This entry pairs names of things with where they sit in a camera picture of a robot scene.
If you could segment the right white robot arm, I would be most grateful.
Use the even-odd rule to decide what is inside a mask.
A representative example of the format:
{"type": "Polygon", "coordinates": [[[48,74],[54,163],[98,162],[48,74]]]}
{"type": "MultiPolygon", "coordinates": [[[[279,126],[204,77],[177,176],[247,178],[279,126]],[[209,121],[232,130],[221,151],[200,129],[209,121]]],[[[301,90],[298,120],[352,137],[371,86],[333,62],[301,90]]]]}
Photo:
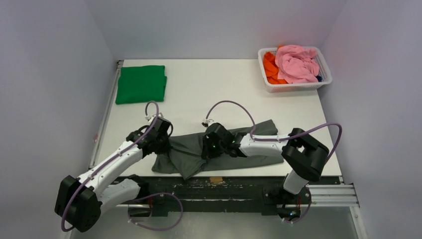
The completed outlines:
{"type": "Polygon", "coordinates": [[[331,157],[324,144],[300,128],[292,129],[288,135],[233,134],[221,124],[213,123],[206,129],[202,141],[201,157],[206,160],[222,154],[282,158],[292,170],[284,179],[281,191],[290,195],[299,194],[309,182],[317,182],[331,157]]]}

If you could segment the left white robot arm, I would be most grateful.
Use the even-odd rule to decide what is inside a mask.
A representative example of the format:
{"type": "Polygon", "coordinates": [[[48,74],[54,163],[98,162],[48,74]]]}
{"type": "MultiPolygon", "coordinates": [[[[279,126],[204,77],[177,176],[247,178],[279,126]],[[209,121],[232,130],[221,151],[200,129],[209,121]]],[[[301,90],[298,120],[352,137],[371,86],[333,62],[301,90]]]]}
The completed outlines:
{"type": "Polygon", "coordinates": [[[59,186],[54,211],[61,217],[62,230],[89,230],[114,206],[141,199],[149,193],[148,184],[131,175],[115,184],[115,180],[130,166],[151,153],[163,153],[170,148],[172,124],[155,117],[131,132],[125,141],[103,162],[87,172],[65,177],[59,186]]]}

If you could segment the dark grey t-shirt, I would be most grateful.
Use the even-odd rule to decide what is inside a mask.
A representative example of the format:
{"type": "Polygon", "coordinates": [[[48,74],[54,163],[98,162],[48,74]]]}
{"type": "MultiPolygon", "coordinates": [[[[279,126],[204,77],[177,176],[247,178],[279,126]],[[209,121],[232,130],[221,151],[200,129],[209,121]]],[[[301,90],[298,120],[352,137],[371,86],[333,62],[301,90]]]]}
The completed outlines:
{"type": "Polygon", "coordinates": [[[171,148],[158,154],[151,170],[157,173],[179,173],[185,180],[203,171],[244,169],[283,163],[281,156],[230,157],[222,154],[210,160],[202,159],[202,137],[204,132],[171,136],[171,148]]]}

